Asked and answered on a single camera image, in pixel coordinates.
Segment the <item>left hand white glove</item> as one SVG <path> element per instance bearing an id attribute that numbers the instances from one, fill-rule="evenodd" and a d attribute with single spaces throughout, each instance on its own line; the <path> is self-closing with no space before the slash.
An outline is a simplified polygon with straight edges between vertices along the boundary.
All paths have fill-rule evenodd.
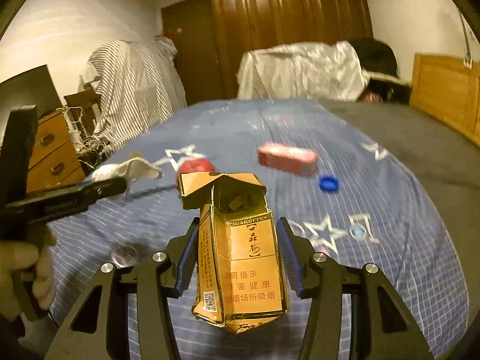
<path id="1" fill-rule="evenodd" d="M 41 310 L 48 310 L 55 298 L 50 249 L 56 245 L 56 236 L 47 226 L 37 228 L 35 233 L 43 236 L 41 250 L 24 241 L 1 241 L 1 316 L 8 322 L 24 312 L 15 290 L 14 274 L 19 274 L 20 283 L 32 284 L 32 296 Z"/>

